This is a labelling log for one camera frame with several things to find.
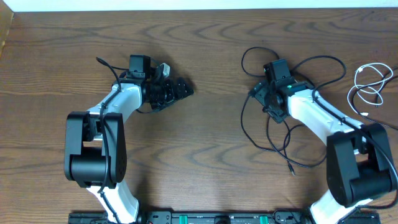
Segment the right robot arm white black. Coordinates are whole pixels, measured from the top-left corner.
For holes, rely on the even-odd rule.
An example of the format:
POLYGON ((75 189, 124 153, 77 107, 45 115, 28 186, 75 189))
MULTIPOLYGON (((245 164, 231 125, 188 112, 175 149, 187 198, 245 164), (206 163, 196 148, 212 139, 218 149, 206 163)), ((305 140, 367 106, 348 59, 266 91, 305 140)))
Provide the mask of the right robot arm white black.
POLYGON ((370 205, 397 191, 394 165, 386 130, 346 116, 319 94, 310 81, 297 81, 286 60, 264 65, 264 76, 248 93, 276 123, 287 117, 300 121, 326 146, 328 190, 301 217, 301 223, 345 223, 360 209, 394 207, 370 205))

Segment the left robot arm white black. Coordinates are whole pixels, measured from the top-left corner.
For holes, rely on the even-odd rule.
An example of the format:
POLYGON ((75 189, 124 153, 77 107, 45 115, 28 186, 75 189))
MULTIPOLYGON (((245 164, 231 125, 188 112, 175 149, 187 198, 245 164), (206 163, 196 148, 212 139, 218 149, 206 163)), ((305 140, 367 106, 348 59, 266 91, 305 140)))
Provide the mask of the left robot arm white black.
POLYGON ((131 55, 128 68, 115 67, 102 58, 115 81, 111 91, 96 106, 72 111, 66 120, 65 177, 87 189, 102 204, 104 212, 73 212, 69 223, 144 223, 139 201, 127 186, 127 149, 124 124, 147 103, 160 112, 193 95, 182 78, 170 78, 170 66, 150 56, 131 55))

